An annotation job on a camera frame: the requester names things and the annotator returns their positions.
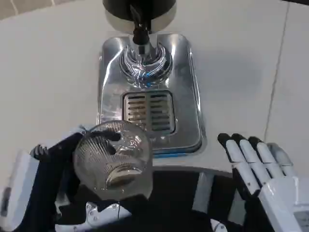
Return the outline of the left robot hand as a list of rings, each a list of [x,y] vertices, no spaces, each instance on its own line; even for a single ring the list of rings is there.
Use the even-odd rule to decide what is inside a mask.
[[[72,205],[80,184],[72,157],[85,132],[80,127],[56,143],[17,155],[1,193],[1,231],[93,232],[131,215],[114,202],[87,201],[80,209]]]

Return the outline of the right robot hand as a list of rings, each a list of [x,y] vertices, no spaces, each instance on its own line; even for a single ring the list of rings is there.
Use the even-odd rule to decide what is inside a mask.
[[[246,232],[307,232],[309,179],[296,173],[288,154],[258,137],[220,133],[232,176],[245,201]]]

